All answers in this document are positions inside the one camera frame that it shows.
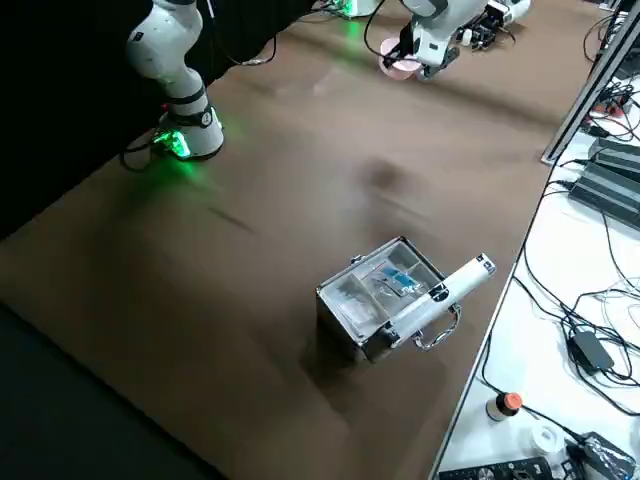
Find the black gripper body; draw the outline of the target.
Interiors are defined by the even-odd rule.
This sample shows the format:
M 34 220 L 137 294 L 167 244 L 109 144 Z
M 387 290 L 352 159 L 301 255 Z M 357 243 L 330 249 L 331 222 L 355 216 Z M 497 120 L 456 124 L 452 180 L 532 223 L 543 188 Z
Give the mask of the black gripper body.
M 473 50 L 488 48 L 495 41 L 496 35 L 501 27 L 501 17 L 494 14 L 483 13 L 475 19 L 470 26 L 472 32 L 471 48 Z
M 414 56 L 416 50 L 419 48 L 419 40 L 414 39 L 414 26 L 413 20 L 409 21 L 400 31 L 399 34 L 399 55 L 400 56 Z

